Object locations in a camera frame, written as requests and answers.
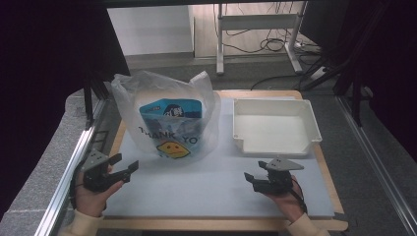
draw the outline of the gray floor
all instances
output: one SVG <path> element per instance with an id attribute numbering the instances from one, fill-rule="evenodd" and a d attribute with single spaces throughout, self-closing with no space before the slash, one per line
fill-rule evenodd
<path id="1" fill-rule="evenodd" d="M 212 58 L 195 60 L 187 55 L 180 55 L 172 59 L 165 55 L 152 58 L 128 58 L 128 63 L 132 73 L 146 69 L 182 81 L 189 81 L 201 71 L 207 71 L 214 89 L 250 89 L 256 82 L 270 77 L 279 78 L 265 81 L 257 85 L 255 89 L 292 89 L 297 86 L 299 79 L 294 75 L 285 55 L 226 59 L 225 75 L 221 77 L 215 74 Z M 331 93 L 334 82 L 335 79 L 330 80 L 311 91 L 302 93 L 305 99 L 312 102 L 323 136 L 322 150 L 346 213 L 345 218 L 349 222 L 348 231 L 331 232 L 331 235 L 407 235 L 396 208 L 392 205 L 338 102 Z M 5 214 L 0 224 L 0 235 L 33 235 L 65 170 L 80 133 L 84 129 L 86 117 L 83 112 L 80 113 L 84 107 L 83 102 L 81 91 L 67 99 L 66 114 L 61 125 L 11 209 Z M 409 203 L 410 208 L 416 212 L 417 165 L 415 161 L 375 117 L 367 101 L 362 102 L 361 108 L 361 118 L 366 134 L 380 155 L 390 177 Z M 120 119 L 117 112 L 109 115 L 113 121 Z M 107 144 L 97 141 L 93 145 L 109 148 L 117 128 L 112 124 L 101 124 L 99 131 L 107 134 Z M 53 178 L 45 180 L 43 177 L 45 175 L 42 174 L 45 171 L 52 172 Z M 61 215 L 55 227 L 55 233 L 71 220 L 71 214 L 72 211 L 68 210 Z M 19 224 L 23 226 L 16 227 L 16 222 L 21 222 Z M 99 230 L 98 235 L 249 236 L 276 234 Z"/>

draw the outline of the yellow cartoon face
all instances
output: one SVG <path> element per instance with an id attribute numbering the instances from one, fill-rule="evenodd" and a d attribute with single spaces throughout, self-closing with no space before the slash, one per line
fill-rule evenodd
<path id="1" fill-rule="evenodd" d="M 166 142 L 156 148 L 171 158 L 181 158 L 190 154 L 190 152 L 185 147 L 175 142 Z"/>

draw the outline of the aluminum rail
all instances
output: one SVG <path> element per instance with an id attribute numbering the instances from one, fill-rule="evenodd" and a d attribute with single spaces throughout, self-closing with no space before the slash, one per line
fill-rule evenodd
<path id="1" fill-rule="evenodd" d="M 100 117 L 101 111 L 106 102 L 106 100 L 100 100 L 98 102 L 93 112 L 94 117 Z M 66 200 L 74 170 L 76 169 L 78 163 L 87 151 L 89 142 L 92 138 L 92 134 L 95 131 L 97 123 L 98 122 L 95 121 L 88 130 L 84 130 L 82 132 L 80 139 L 76 145 L 76 148 L 67 165 L 67 168 L 65 169 L 65 172 L 58 183 L 58 187 L 55 190 L 54 195 L 52 196 L 51 202 L 49 203 L 49 206 L 46 209 L 45 214 L 43 215 L 43 218 L 40 221 L 36 232 L 34 233 L 35 236 L 50 235 L 57 220 L 57 217 L 60 213 L 62 205 Z"/>

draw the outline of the metal stand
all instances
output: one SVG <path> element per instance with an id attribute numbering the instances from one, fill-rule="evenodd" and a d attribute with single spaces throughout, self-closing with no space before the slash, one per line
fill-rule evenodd
<path id="1" fill-rule="evenodd" d="M 290 58 L 292 67 L 296 74 L 303 72 L 298 62 L 295 52 L 294 43 L 297 38 L 298 30 L 306 9 L 307 1 L 303 2 L 300 11 L 297 14 L 280 14 L 280 15 L 250 15 L 250 16 L 223 16 L 222 4 L 218 4 L 217 28 L 217 74 L 224 74 L 224 51 L 223 51 L 223 31 L 224 30 L 269 30 L 269 29 L 293 29 L 291 38 L 285 43 L 285 49 Z"/>

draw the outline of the wooden frame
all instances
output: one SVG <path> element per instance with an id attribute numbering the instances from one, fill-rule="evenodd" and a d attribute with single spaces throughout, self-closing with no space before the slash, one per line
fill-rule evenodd
<path id="1" fill-rule="evenodd" d="M 296 99 L 302 99 L 300 92 L 295 90 L 220 90 L 217 93 L 221 97 L 293 96 Z M 118 152 L 125 131 L 126 126 L 121 122 L 110 156 Z M 320 146 L 315 146 L 315 155 L 325 179 L 334 212 L 344 214 Z M 344 231 L 348 226 L 347 221 L 334 217 L 312 217 L 312 220 L 316 225 L 327 230 Z M 100 227 L 170 231 L 283 231 L 288 223 L 289 221 L 282 217 L 105 217 Z"/>

